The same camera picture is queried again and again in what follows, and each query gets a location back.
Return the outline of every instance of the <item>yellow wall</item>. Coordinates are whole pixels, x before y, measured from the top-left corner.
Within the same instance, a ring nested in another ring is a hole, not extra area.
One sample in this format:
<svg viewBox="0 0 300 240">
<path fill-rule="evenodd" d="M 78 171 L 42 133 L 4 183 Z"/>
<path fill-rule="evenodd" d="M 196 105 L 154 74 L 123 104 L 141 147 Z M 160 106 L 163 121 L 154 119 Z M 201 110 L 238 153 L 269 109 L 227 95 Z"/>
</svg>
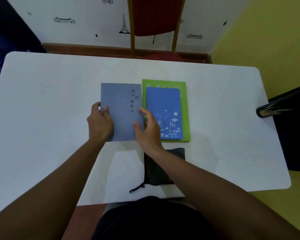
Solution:
<svg viewBox="0 0 300 240">
<path fill-rule="evenodd" d="M 260 70 L 268 98 L 300 86 L 300 0 L 253 0 L 212 53 L 213 64 Z M 292 186 L 252 194 L 300 229 L 300 172 Z"/>
<path fill-rule="evenodd" d="M 211 52 L 260 70 L 268 99 L 300 86 L 300 0 L 253 0 Z"/>
</svg>

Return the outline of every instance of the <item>eiffel tower sticker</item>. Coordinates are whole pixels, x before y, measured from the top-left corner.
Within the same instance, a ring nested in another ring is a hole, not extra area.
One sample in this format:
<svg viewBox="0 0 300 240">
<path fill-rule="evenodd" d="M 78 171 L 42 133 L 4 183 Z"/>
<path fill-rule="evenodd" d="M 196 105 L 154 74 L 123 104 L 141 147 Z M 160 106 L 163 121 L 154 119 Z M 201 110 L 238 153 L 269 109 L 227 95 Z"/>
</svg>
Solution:
<svg viewBox="0 0 300 240">
<path fill-rule="evenodd" d="M 123 23 L 122 23 L 122 28 L 119 32 L 119 34 L 129 34 L 129 30 L 127 28 L 127 25 L 126 25 L 126 20 L 124 19 L 124 15 L 123 15 Z"/>
</svg>

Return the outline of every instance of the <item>green notebook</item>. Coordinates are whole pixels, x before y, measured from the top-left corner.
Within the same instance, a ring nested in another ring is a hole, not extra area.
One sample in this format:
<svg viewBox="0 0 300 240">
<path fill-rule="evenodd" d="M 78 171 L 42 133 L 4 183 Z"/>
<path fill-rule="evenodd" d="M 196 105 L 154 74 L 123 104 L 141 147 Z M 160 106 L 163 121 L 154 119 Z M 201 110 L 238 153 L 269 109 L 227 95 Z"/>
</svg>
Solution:
<svg viewBox="0 0 300 240">
<path fill-rule="evenodd" d="M 147 87 L 178 88 L 180 90 L 183 138 L 177 141 L 191 141 L 186 83 L 183 81 L 162 81 L 162 80 L 143 79 L 142 80 L 142 106 L 144 108 L 146 108 L 147 105 Z"/>
</svg>

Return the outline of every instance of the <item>red chair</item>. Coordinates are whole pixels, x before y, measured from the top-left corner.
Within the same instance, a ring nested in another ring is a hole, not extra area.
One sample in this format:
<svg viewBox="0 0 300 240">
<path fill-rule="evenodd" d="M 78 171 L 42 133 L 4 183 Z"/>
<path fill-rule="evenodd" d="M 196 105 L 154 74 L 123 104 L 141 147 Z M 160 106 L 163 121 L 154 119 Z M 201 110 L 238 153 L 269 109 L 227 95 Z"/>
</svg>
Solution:
<svg viewBox="0 0 300 240">
<path fill-rule="evenodd" d="M 186 0 L 128 0 L 131 56 L 135 57 L 135 37 L 164 34 L 174 30 L 172 52 L 144 57 L 147 60 L 184 61 L 176 54 L 183 6 Z"/>
</svg>

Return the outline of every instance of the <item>white wall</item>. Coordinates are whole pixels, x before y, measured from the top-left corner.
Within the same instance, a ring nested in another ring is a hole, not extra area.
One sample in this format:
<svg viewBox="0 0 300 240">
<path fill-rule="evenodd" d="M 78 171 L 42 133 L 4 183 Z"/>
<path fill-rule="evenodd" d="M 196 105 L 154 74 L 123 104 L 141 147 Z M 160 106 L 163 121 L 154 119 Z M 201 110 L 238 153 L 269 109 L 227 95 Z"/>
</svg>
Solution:
<svg viewBox="0 0 300 240">
<path fill-rule="evenodd" d="M 130 47 L 130 35 L 119 33 L 123 14 L 130 30 L 127 0 L 8 0 L 43 43 Z M 209 53 L 221 34 L 251 0 L 186 0 L 177 51 Z M 56 23 L 54 18 L 71 18 Z M 189 39 L 187 35 L 202 35 Z M 173 32 L 136 37 L 136 48 L 171 50 Z"/>
</svg>

